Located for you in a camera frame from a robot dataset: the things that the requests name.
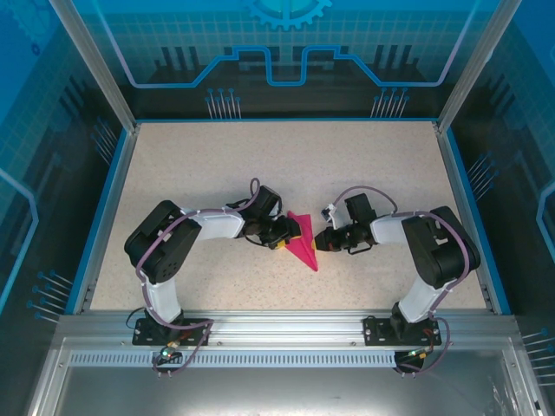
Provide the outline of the aluminium frame post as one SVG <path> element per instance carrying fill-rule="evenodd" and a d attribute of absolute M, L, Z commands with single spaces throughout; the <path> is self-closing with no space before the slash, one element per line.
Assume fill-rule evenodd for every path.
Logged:
<path fill-rule="evenodd" d="M 134 133 L 137 122 L 131 109 L 73 2 L 71 0 L 49 0 L 49 3 L 122 127 L 129 133 Z"/>
<path fill-rule="evenodd" d="M 500 28 L 502 12 L 506 0 L 498 0 L 497 7 L 489 18 L 487 25 L 477 42 L 473 53 L 467 61 L 454 89 L 449 95 L 444 108 L 437 120 L 437 132 L 445 133 L 452 124 L 456 114 L 469 95 L 473 85 L 486 65 L 487 57 L 493 52 L 503 30 Z"/>

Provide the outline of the long aluminium base rail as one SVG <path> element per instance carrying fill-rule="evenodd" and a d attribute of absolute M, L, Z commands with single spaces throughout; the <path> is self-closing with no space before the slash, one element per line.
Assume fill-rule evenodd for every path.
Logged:
<path fill-rule="evenodd" d="M 129 313 L 93 310 L 58 321 L 53 348 L 130 348 Z M 191 318 L 214 321 L 208 347 L 216 349 L 361 349 L 362 320 L 387 318 L 386 309 L 187 310 Z M 498 350 L 522 343 L 516 319 L 485 309 L 443 309 L 456 350 Z"/>

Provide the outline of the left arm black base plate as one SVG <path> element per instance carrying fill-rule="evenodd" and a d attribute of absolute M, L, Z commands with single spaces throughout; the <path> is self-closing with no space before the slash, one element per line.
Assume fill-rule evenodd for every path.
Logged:
<path fill-rule="evenodd" d="M 163 347 L 170 341 L 177 341 L 180 346 L 196 346 L 206 333 L 206 326 L 176 330 L 160 325 L 151 317 L 142 317 L 134 324 L 132 344 L 135 346 Z"/>

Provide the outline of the grey metal bench tray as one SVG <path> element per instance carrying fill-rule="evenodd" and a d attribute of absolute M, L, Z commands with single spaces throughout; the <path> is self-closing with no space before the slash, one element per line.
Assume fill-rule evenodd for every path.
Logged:
<path fill-rule="evenodd" d="M 454 350 L 424 374 L 390 368 L 71 367 L 53 351 L 23 416 L 555 416 L 513 345 Z"/>

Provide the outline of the pink paper sheet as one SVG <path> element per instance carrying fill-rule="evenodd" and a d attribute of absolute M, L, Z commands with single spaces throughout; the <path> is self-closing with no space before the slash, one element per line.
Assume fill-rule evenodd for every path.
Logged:
<path fill-rule="evenodd" d="M 287 218 L 294 219 L 298 223 L 301 235 L 292 238 L 285 245 L 285 249 L 311 270 L 317 272 L 318 264 L 310 214 L 296 215 L 292 211 L 288 211 Z"/>

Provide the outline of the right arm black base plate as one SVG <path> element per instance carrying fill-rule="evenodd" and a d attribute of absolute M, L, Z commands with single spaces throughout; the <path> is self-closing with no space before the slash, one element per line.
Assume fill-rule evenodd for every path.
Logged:
<path fill-rule="evenodd" d="M 378 318 L 369 315 L 362 320 L 362 331 L 367 347 L 424 347 L 442 344 L 439 324 L 429 319 L 407 323 L 396 316 Z"/>

